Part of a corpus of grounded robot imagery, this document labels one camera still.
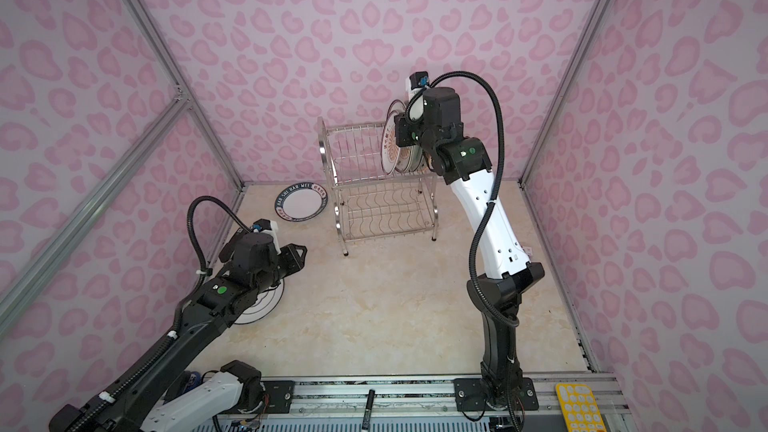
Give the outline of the mint green flower plate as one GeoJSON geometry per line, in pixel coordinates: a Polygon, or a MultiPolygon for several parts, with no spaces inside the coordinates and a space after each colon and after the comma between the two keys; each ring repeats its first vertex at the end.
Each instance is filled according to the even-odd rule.
{"type": "Polygon", "coordinates": [[[411,150],[411,153],[410,153],[407,171],[415,172],[420,167],[423,152],[420,146],[412,146],[410,150],[411,150]]]}

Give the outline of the orange sunburst plate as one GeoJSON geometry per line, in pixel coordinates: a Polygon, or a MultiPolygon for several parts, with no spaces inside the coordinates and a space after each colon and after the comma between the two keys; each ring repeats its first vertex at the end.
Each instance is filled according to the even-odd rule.
{"type": "Polygon", "coordinates": [[[384,123],[381,139],[381,163],[385,174],[390,175],[395,172],[400,160],[401,150],[396,142],[396,118],[398,112],[392,111],[388,114],[384,123]]]}
{"type": "MultiPolygon", "coordinates": [[[[400,99],[395,99],[389,105],[389,108],[388,108],[388,111],[387,111],[387,116],[392,111],[397,111],[398,114],[400,114],[404,110],[405,110],[405,104],[400,99]]],[[[397,173],[406,173],[407,172],[407,168],[408,168],[408,163],[409,163],[409,158],[410,158],[411,150],[410,150],[410,147],[405,147],[405,148],[400,147],[400,150],[401,150],[400,160],[398,162],[398,165],[396,167],[395,172],[397,172],[397,173]]]]}

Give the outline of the halloween cat star plate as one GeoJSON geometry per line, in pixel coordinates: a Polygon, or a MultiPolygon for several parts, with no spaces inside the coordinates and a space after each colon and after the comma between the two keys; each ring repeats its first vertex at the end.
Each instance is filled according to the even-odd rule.
{"type": "Polygon", "coordinates": [[[432,164],[431,164],[431,158],[429,154],[426,151],[422,152],[422,158],[420,163],[420,170],[421,171],[432,171],[432,164]]]}

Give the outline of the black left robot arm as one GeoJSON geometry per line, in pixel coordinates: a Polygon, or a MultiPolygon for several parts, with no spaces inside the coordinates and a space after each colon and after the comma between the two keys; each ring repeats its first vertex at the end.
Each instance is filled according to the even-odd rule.
{"type": "Polygon", "coordinates": [[[187,366],[230,328],[257,297],[305,267],[308,249],[278,249],[266,232],[248,232],[230,260],[182,299],[172,326],[136,363],[85,405],[66,405],[50,431],[138,431],[153,406],[187,366]]]}

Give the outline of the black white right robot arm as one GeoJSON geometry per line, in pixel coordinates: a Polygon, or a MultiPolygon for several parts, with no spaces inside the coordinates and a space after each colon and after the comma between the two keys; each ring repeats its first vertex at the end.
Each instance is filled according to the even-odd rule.
{"type": "Polygon", "coordinates": [[[408,98],[394,119],[396,142],[422,149],[429,169],[459,200],[473,229],[467,292],[483,323],[481,384],[488,405],[511,409],[520,405],[523,389],[516,347],[519,308],[523,294],[545,271],[513,231],[499,198],[501,181],[483,142],[464,132],[458,93],[422,86],[408,98]]]}

